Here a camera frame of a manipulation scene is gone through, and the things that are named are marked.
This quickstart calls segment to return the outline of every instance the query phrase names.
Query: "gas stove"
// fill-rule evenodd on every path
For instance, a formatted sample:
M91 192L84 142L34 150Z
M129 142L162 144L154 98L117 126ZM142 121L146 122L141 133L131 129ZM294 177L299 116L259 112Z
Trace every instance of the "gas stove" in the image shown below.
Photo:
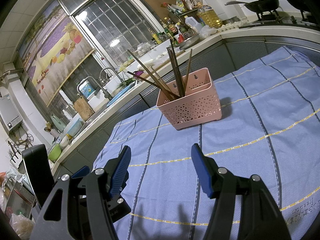
M276 10L269 12L268 14L257 14L258 20L245 24L239 29L258 27L258 26L273 26L273 25L284 25L284 26L298 26L309 28L313 30L320 31L320 26L316 23L316 20L312 15L307 15L306 17L301 13L300 17L280 17Z

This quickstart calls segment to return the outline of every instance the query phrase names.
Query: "fruit painting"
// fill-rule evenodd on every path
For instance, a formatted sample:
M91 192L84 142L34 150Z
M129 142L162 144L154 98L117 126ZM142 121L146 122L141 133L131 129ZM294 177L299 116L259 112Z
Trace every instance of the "fruit painting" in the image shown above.
M55 0L27 34L19 55L42 100L49 105L92 47Z

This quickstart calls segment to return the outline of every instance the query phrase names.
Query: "ceiling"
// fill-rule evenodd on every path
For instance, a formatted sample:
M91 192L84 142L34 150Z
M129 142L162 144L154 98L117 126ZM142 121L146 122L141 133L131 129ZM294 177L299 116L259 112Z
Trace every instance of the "ceiling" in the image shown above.
M29 24L48 0L18 0L0 28L0 70L11 62Z

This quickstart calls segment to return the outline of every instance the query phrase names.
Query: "blue tablecloth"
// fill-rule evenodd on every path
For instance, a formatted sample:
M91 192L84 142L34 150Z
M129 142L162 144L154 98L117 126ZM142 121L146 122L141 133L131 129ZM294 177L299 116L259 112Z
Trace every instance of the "blue tablecloth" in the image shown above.
M190 158L198 143L234 175L259 174L300 239L320 208L320 68L281 47L216 80L222 119L176 131L152 107L118 123L94 168L132 151L122 196L132 213L114 226L119 239L202 239L214 200L202 192ZM231 239L237 238L237 197Z

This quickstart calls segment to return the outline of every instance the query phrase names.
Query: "green bowl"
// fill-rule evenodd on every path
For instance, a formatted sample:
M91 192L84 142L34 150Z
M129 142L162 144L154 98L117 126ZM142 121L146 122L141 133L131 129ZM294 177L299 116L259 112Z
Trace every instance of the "green bowl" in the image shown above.
M61 148L60 148L60 144L57 143L54 148L51 150L51 152L48 155L48 159L50 161L55 162L56 160L58 160L59 156L61 154Z

